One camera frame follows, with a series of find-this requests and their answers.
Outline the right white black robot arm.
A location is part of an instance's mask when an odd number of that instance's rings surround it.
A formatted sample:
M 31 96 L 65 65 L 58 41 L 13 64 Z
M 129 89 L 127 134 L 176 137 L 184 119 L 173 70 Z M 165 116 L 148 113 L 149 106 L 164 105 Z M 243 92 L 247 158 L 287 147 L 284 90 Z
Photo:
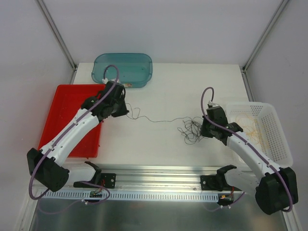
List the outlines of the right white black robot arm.
M 290 166 L 282 167 L 252 143 L 237 122 L 228 122 L 221 106 L 209 105 L 202 109 L 201 136 L 215 138 L 230 148 L 249 166 L 253 176 L 243 173 L 234 165 L 217 170 L 205 183 L 222 191 L 229 187 L 254 196 L 259 208 L 267 215 L 278 211 L 291 212 L 298 202 L 296 173 Z

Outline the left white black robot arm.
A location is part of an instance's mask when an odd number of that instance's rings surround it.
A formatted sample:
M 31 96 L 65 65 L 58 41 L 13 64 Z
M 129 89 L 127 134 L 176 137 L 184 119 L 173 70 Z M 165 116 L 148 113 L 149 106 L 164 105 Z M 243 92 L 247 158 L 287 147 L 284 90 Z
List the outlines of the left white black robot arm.
M 83 102 L 57 136 L 38 150 L 30 149 L 26 155 L 31 176 L 28 189 L 32 189 L 34 180 L 52 192 L 69 183 L 97 187 L 101 182 L 102 171 L 95 164 L 86 161 L 70 168 L 63 165 L 79 142 L 104 119 L 128 113 L 125 96 L 124 85 L 108 81 L 102 91 Z

